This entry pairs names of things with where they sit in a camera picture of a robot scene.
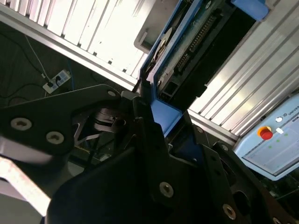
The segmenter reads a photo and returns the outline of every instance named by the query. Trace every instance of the dark floor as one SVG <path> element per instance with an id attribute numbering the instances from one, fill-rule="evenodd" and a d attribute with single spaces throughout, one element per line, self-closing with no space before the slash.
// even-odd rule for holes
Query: dark floor
<path id="1" fill-rule="evenodd" d="M 69 70 L 67 57 L 31 38 L 29 38 L 29 40 L 50 78 L 54 77 L 63 69 Z M 33 85 L 26 86 L 7 98 L 7 96 L 11 95 L 19 87 L 25 84 L 33 83 L 43 86 L 46 83 L 42 78 L 41 73 L 28 61 L 29 59 L 36 68 L 42 71 L 24 34 L 0 22 L 0 49 L 0 107 L 7 106 L 8 103 L 13 105 L 25 101 L 22 98 L 28 100 L 43 98 L 45 91 L 42 88 Z M 124 90 L 121 86 L 75 61 L 70 60 L 70 65 L 76 90 L 102 83 L 114 87 L 117 91 Z M 67 89 L 72 89 L 70 80 L 63 85 L 62 89 L 56 90 L 53 94 L 61 93 L 61 91 L 66 91 Z"/>

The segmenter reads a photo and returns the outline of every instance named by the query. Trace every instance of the power strip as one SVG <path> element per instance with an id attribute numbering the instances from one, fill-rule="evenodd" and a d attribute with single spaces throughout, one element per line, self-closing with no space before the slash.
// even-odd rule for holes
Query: power strip
<path id="1" fill-rule="evenodd" d="M 50 81 L 53 84 L 52 87 L 49 87 L 48 84 L 46 83 L 45 85 L 43 85 L 43 88 L 47 91 L 48 94 L 51 94 L 52 92 L 54 92 L 56 89 L 58 89 L 60 86 L 63 85 L 63 83 L 65 83 L 66 81 L 68 81 L 71 78 L 69 72 L 67 72 L 66 70 L 62 70 L 61 72 L 59 72 L 57 75 L 55 75 Z"/>

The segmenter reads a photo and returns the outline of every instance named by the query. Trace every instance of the bolt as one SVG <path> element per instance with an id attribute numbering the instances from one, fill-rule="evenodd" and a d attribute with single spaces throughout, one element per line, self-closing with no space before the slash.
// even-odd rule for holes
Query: bolt
<path id="1" fill-rule="evenodd" d="M 58 145 L 63 143 L 64 136 L 60 132 L 49 132 L 46 135 L 46 139 L 49 143 L 52 143 L 54 145 Z"/>
<path id="2" fill-rule="evenodd" d="M 207 4 L 206 4 L 206 9 L 208 9 L 210 7 L 210 5 L 212 4 L 212 1 L 209 1 Z"/>
<path id="3" fill-rule="evenodd" d="M 224 151 L 228 151 L 228 147 L 225 146 L 225 145 L 221 145 L 221 148 L 222 148 Z"/>
<path id="4" fill-rule="evenodd" d="M 273 222 L 275 223 L 275 224 L 281 224 L 281 222 L 277 219 L 277 218 L 273 218 Z"/>
<path id="5" fill-rule="evenodd" d="M 171 198 L 173 196 L 173 188 L 172 186 L 167 182 L 161 182 L 160 183 L 160 192 L 168 198 Z"/>
<path id="6" fill-rule="evenodd" d="M 15 118 L 10 121 L 10 126 L 18 131 L 26 131 L 32 127 L 32 123 L 26 118 Z"/>
<path id="7" fill-rule="evenodd" d="M 112 96 L 112 97 L 115 97 L 115 96 L 116 96 L 115 92 L 112 92 L 112 91 L 108 91 L 108 94 L 109 94 L 110 96 Z"/>
<path id="8" fill-rule="evenodd" d="M 235 211 L 233 210 L 233 208 L 228 205 L 228 204 L 224 204 L 222 206 L 224 213 L 232 220 L 235 220 L 236 218 L 236 214 Z"/>
<path id="9" fill-rule="evenodd" d="M 199 132 L 199 133 L 203 133 L 204 130 L 202 130 L 200 127 L 196 127 L 196 130 Z"/>

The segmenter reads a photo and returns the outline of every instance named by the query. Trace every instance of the red button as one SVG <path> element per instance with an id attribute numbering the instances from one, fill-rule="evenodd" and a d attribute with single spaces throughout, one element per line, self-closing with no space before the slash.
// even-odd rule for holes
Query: red button
<path id="1" fill-rule="evenodd" d="M 268 139 L 272 138 L 273 133 L 269 129 L 264 129 L 261 131 L 260 135 L 261 135 L 262 139 L 268 140 Z"/>

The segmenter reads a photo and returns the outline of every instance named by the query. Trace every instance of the blue metal frame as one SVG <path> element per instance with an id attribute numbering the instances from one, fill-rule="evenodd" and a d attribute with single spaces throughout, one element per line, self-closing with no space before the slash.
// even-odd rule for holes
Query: blue metal frame
<path id="1" fill-rule="evenodd" d="M 166 26 L 164 27 L 162 33 L 160 34 L 159 38 L 156 40 L 154 46 L 152 47 L 148 58 L 146 59 L 145 63 L 142 66 L 141 70 L 144 70 L 144 66 L 147 62 L 151 59 L 152 54 L 156 51 L 158 44 L 162 38 L 162 35 L 165 31 L 169 28 L 169 24 L 173 19 L 174 15 L 177 13 L 179 6 L 181 5 L 183 0 L 180 0 L 175 7 L 174 13 L 172 14 L 171 18 L 167 22 Z M 194 0 L 191 4 L 189 10 L 187 11 L 186 15 L 184 16 L 182 22 L 180 23 L 179 27 L 177 28 L 176 32 L 174 33 L 173 37 L 171 38 L 169 44 L 167 45 L 162 57 L 157 62 L 155 67 L 149 73 L 147 78 L 148 81 L 151 82 L 152 88 L 152 103 L 151 109 L 153 111 L 154 119 L 157 123 L 159 123 L 162 127 L 164 136 L 168 135 L 168 133 L 172 130 L 172 128 L 176 125 L 176 123 L 180 120 L 183 113 L 169 105 L 168 103 L 160 100 L 157 96 L 157 75 L 161 68 L 165 65 L 168 57 L 174 50 L 175 46 L 177 45 L 179 39 L 182 37 L 184 31 L 198 12 L 203 0 Z"/>

